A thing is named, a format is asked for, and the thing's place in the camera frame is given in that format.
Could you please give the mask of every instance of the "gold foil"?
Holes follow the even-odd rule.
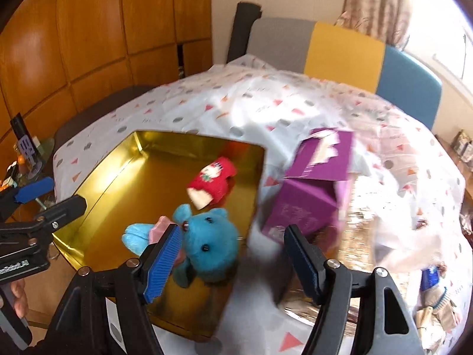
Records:
[[[188,183],[219,156],[237,168],[233,187],[221,206],[246,238],[256,210],[264,149],[260,146],[193,134],[137,131],[122,141],[77,190],[87,200],[84,216],[54,234],[54,243],[77,270],[116,268],[134,255],[122,243],[133,223],[156,223],[190,203]],[[240,252],[245,240],[240,241]],[[172,277],[162,295],[148,305],[153,324],[186,338],[205,341],[216,330],[233,280],[208,286],[196,278],[181,288]]]
[[[325,254],[328,257],[336,258],[351,270],[372,272],[375,268],[373,253],[375,213],[368,201],[382,198],[373,196],[376,193],[373,193],[372,187],[365,185],[365,183],[365,180],[359,179],[356,179],[353,183],[345,230],[341,234],[340,243],[337,250],[335,250],[335,254]],[[323,231],[316,237],[314,244],[320,238],[323,238]],[[391,274],[391,277],[398,286],[401,296],[405,298],[409,284],[409,274]],[[295,274],[279,307],[293,318],[311,326],[315,324],[319,312],[319,308],[304,294],[300,281]],[[358,311],[359,298],[352,298],[344,332],[346,336],[355,335]]]

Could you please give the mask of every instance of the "curtain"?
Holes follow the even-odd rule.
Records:
[[[408,38],[413,0],[345,0],[337,25],[403,48]]]

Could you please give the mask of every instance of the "gold tray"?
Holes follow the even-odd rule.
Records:
[[[77,270],[118,267],[134,255],[122,243],[133,223],[156,223],[190,203],[186,186],[219,156],[238,170],[225,199],[229,219],[247,237],[256,210],[264,149],[194,134],[137,131],[123,140],[87,177],[76,194],[87,200],[84,216],[54,235],[54,243]],[[245,242],[241,242],[240,253]],[[207,286],[196,278],[187,289],[169,277],[163,294],[148,306],[151,322],[186,338],[205,341],[217,328],[233,280]]]

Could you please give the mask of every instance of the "screw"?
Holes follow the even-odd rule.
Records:
[[[90,274],[90,268],[89,267],[79,268],[77,273],[79,274],[79,276],[87,276],[88,274]]]
[[[330,268],[338,268],[340,267],[340,262],[337,259],[328,259],[327,265]]]
[[[386,277],[387,274],[388,274],[388,271],[387,271],[385,268],[383,268],[383,267],[378,267],[378,268],[376,269],[376,275],[378,275],[378,276]]]
[[[135,268],[135,267],[138,267],[140,265],[140,261],[139,259],[137,258],[132,258],[132,259],[128,259],[126,261],[126,266],[129,267],[129,268]]]

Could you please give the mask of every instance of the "hand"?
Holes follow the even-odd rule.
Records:
[[[13,308],[18,315],[18,318],[22,319],[28,313],[28,299],[25,293],[25,280],[20,279],[11,283],[11,291],[15,296],[15,303]]]

